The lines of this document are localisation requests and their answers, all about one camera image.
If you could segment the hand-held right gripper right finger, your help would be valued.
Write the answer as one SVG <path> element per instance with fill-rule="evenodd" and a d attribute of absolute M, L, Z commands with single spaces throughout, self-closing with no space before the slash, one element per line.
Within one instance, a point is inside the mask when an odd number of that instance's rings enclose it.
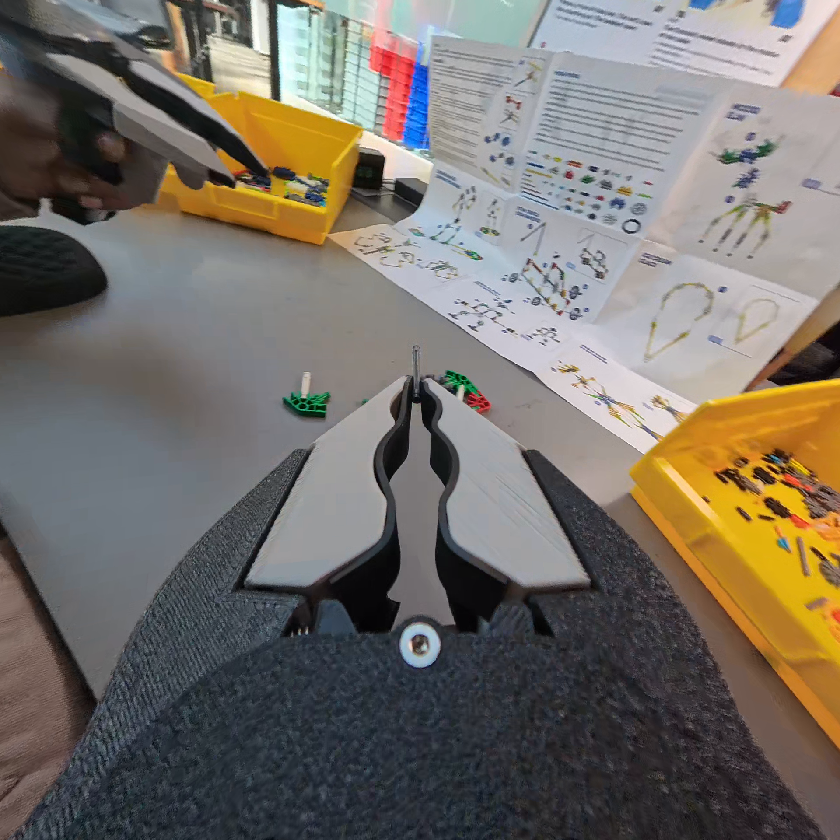
<path fill-rule="evenodd" d="M 452 607 L 589 590 L 592 576 L 510 435 L 433 379 L 421 384 L 437 504 L 435 565 Z"/>

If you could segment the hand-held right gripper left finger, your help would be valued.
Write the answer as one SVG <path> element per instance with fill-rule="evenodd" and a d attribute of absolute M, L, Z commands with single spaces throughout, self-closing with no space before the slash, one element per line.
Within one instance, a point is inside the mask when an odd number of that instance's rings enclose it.
<path fill-rule="evenodd" d="M 391 478 L 408 447 L 413 383 L 398 379 L 318 437 L 256 550 L 251 591 L 386 600 L 400 570 Z"/>

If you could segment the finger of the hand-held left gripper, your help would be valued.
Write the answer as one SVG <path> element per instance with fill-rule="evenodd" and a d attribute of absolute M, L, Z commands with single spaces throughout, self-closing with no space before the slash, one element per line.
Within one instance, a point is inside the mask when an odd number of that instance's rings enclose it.
<path fill-rule="evenodd" d="M 217 151 L 259 175 L 269 168 L 245 139 L 194 89 L 152 59 L 125 59 L 122 81 L 140 103 L 122 116 L 122 131 L 166 159 L 182 182 L 233 182 Z"/>
<path fill-rule="evenodd" d="M 233 186 L 219 157 L 239 161 L 239 133 L 193 89 L 155 62 L 126 59 L 122 75 L 67 53 L 38 53 L 39 81 L 61 101 L 63 140 L 71 156 L 103 181 L 118 185 L 126 171 L 106 162 L 97 138 L 121 135 L 136 151 L 173 165 L 185 183 Z"/>

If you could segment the yellow parts bin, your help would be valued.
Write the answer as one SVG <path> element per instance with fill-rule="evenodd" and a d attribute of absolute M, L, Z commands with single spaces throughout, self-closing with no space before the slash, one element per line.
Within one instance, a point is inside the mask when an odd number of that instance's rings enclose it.
<path fill-rule="evenodd" d="M 710 401 L 632 469 L 632 496 L 827 737 L 839 745 L 839 623 L 834 633 L 784 605 L 748 569 L 702 498 L 709 474 L 781 448 L 839 490 L 838 380 Z"/>
<path fill-rule="evenodd" d="M 208 81 L 180 78 L 239 131 L 269 172 L 284 166 L 328 178 L 328 202 L 324 208 L 294 203 L 244 189 L 236 180 L 233 188 L 206 184 L 194 191 L 170 167 L 159 207 L 321 245 L 349 197 L 362 129 L 244 91 L 217 92 Z M 232 174 L 245 169 L 226 154 L 220 156 Z"/>

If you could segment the green red toy connector assembly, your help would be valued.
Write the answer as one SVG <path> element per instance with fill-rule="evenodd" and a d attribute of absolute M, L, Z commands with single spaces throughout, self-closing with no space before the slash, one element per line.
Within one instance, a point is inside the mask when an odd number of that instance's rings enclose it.
<path fill-rule="evenodd" d="M 486 415 L 490 411 L 490 401 L 466 375 L 446 370 L 445 373 L 436 376 L 435 381 L 478 414 Z"/>

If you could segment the grey desk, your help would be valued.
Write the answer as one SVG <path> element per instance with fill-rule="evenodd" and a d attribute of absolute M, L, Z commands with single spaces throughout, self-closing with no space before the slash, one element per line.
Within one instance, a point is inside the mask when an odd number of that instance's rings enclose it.
<path fill-rule="evenodd" d="M 667 576 L 738 709 L 825 835 L 838 751 L 629 495 L 639 453 L 328 241 L 144 207 L 79 227 L 108 292 L 2 320 L 2 522 L 94 697 L 194 543 L 296 448 L 411 368 L 454 369 Z M 282 398 L 329 392 L 327 416 Z"/>

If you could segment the printed task card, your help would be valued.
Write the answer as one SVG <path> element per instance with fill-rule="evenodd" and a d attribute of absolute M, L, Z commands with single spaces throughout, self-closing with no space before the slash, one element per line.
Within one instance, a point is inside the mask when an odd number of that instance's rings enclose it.
<path fill-rule="evenodd" d="M 779 88 L 838 1 L 552 1 L 530 46 Z"/>

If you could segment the person's left hand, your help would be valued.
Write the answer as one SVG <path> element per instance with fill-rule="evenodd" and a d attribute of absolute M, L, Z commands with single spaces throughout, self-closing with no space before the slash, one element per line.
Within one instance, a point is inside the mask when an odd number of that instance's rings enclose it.
<path fill-rule="evenodd" d="M 123 181 L 111 185 L 70 162 L 60 148 L 60 103 L 50 92 L 1 79 L 1 220 L 36 217 L 42 201 L 58 197 L 88 211 L 119 212 L 155 203 L 167 161 L 119 134 L 101 133 L 102 157 L 119 165 Z"/>

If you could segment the black digital clock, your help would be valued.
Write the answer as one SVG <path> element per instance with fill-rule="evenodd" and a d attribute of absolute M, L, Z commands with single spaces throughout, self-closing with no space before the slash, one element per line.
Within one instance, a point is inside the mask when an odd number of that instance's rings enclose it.
<path fill-rule="evenodd" d="M 380 150 L 360 148 L 353 171 L 352 189 L 363 196 L 383 194 L 385 163 L 385 154 Z"/>

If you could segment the red blue stacked bins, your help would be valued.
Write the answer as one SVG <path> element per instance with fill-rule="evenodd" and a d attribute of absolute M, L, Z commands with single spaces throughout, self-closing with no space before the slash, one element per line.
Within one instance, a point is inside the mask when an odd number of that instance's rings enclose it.
<path fill-rule="evenodd" d="M 384 28 L 371 35 L 369 68 L 378 79 L 373 132 L 409 151 L 430 150 L 430 45 Z"/>

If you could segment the pile of dark toy pieces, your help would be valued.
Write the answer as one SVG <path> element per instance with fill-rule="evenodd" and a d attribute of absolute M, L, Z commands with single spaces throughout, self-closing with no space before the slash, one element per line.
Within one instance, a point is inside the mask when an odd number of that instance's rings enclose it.
<path fill-rule="evenodd" d="M 702 498 L 731 529 L 748 569 L 785 606 L 839 623 L 838 490 L 774 448 L 710 472 Z"/>

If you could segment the fold-out toy instruction sheet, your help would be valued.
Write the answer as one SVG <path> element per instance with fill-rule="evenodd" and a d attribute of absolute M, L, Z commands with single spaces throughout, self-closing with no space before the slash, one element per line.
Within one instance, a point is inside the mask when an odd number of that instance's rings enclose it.
<path fill-rule="evenodd" d="M 413 215 L 332 234 L 640 453 L 838 287 L 838 101 L 435 36 Z"/>

